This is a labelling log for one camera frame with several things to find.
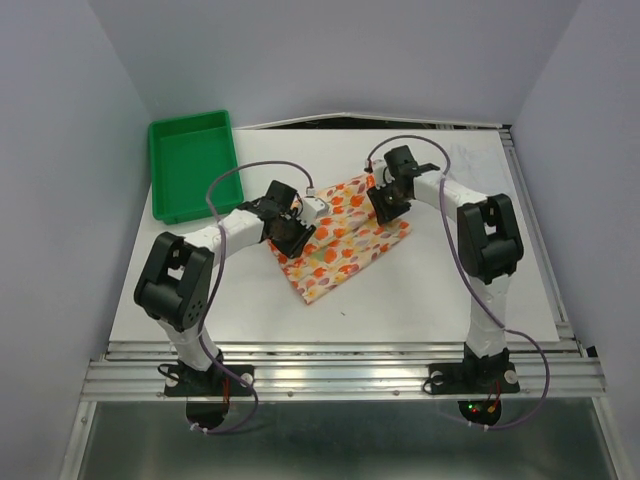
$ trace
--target white tabletop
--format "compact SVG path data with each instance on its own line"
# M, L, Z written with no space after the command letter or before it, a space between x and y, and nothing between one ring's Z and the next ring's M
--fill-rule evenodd
M452 176L487 194L509 194L518 216L525 255L512 277L507 324L540 341L557 341L557 309L547 296L520 201L495 131L236 130L238 163L290 160L310 170L318 188L362 172L378 142L413 133L441 143L453 161ZM408 144L419 163L443 165L441 154L417 140ZM278 179L302 191L304 176L290 167L244 170L246 199L264 194ZM414 202L403 218L413 232L343 285L307 306L289 285L265 244L230 257L206 322L214 341L247 342L462 342L469 327L470 297L455 270L439 213ZM112 341L166 340L163 330L133 302L133 290L158 234L197 230L210 219L167 226L147 198L116 313Z

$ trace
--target floral cloth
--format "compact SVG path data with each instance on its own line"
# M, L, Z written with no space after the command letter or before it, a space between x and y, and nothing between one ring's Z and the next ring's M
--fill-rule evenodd
M329 204L330 213L318 219L317 230L299 258L289 259L269 243L307 304L365 268L411 231L401 219L378 226L366 193L372 181L370 175L361 175L317 192Z

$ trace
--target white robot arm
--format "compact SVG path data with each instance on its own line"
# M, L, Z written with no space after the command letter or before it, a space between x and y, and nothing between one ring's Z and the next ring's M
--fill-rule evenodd
M315 219L328 210L322 200L300 198L293 188L273 181L264 197L238 206L219 225L184 237L170 232L159 235L136 286L134 300L165 330L180 362L194 371L206 372L212 361L204 348L214 357L220 355L206 327L201 325L211 272L221 255L220 228L224 228L226 236L226 257L269 239L283 254L294 258L300 256L313 235Z
M418 200L440 209L442 173L432 164L418 165L407 146L390 150L384 160L367 165L375 187L367 194L379 224L410 209ZM458 256L471 287L501 325L471 299L471 318L465 341L465 358L459 369L437 365L443 372L432 393L481 393L505 372L513 371L504 334L506 294L510 276L523 256L523 247L511 200L506 195L487 196L453 181L444 187L446 216L457 223ZM519 389L508 382L503 392Z

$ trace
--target gray wall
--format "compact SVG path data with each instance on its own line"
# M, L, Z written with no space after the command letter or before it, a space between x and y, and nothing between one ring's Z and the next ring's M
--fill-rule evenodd
M0 15L0 477L57 478L146 195L149 116L84 0Z
M640 2L584 0L514 128L571 322L640 472Z
M515 120L578 0L89 0L154 118Z

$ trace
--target green plastic tray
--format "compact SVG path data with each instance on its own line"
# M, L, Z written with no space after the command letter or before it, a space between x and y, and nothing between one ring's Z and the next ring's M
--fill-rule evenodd
M166 224L210 216L205 201L209 185L237 166L229 113L221 110L153 122L149 154L153 216ZM243 200L238 174L213 192L220 213L229 213Z

